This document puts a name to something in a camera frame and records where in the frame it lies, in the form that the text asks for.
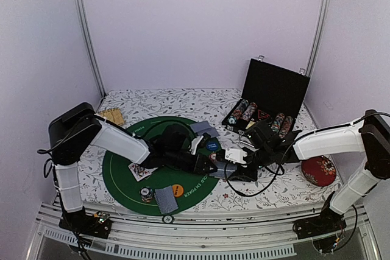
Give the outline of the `small chip stack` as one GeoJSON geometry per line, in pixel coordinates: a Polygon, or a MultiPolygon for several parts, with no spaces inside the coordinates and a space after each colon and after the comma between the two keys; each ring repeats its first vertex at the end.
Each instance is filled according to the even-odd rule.
{"type": "Polygon", "coordinates": [[[216,154],[216,153],[211,153],[211,154],[209,155],[209,159],[210,159],[210,161],[213,162],[213,163],[217,162],[217,161],[218,161],[218,160],[217,160],[217,154],[216,154]]]}

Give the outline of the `blue small blind button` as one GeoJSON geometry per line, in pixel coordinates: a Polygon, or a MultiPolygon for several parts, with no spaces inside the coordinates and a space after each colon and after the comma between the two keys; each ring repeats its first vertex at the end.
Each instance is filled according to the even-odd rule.
{"type": "Polygon", "coordinates": [[[212,152],[217,151],[219,149],[219,143],[215,141],[209,141],[207,142],[206,148],[212,152]]]}

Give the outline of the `blue checked card deck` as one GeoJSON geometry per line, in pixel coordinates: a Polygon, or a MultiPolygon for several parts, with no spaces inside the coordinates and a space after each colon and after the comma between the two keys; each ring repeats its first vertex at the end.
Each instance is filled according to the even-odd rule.
{"type": "Polygon", "coordinates": [[[237,170],[237,165],[232,163],[224,163],[224,162],[215,162],[216,171],[211,172],[210,176],[218,179],[224,179],[225,177],[229,177],[232,173],[237,170]]]}

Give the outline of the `orange big blind button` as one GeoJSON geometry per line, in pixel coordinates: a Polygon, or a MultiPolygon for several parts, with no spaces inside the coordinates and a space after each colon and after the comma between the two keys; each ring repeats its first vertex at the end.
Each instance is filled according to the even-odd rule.
{"type": "Polygon", "coordinates": [[[181,197],[184,193],[184,188],[180,184],[172,185],[172,190],[173,190],[174,197],[181,197]]]}

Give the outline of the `dealt cards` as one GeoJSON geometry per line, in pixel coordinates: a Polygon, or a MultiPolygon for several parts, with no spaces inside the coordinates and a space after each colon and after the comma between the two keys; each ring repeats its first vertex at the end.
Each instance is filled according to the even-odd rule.
{"type": "Polygon", "coordinates": [[[204,133],[210,135],[211,138],[217,138],[219,136],[218,131],[212,127],[208,121],[196,122],[190,125],[190,128],[198,136],[204,133]]]}
{"type": "Polygon", "coordinates": [[[170,214],[179,208],[174,197],[172,186],[156,189],[154,191],[154,197],[161,214],[170,214]]]}

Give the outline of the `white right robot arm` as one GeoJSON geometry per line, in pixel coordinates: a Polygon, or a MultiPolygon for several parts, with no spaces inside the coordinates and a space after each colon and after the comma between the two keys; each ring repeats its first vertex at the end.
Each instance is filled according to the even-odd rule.
{"type": "Polygon", "coordinates": [[[342,224],[344,214],[357,201],[380,181],[389,179],[389,113],[367,110],[362,117],[344,124],[294,131],[284,138],[268,135],[252,153],[230,148],[223,158],[241,167],[254,167],[304,162],[317,156],[360,160],[349,179],[326,199],[318,216],[296,223],[299,228],[311,225],[320,233],[328,233],[342,224]]]}

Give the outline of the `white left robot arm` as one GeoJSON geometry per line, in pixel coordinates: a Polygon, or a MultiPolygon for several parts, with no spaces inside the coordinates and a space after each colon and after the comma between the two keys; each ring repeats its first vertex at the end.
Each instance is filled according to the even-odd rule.
{"type": "Polygon", "coordinates": [[[67,222],[78,232],[84,214],[79,161],[91,147],[104,149],[102,176],[109,194],[136,213],[162,216],[184,211],[216,186],[210,147],[216,138],[194,130],[194,121],[163,116],[122,128],[82,103],[49,124],[50,154],[67,222]]]}

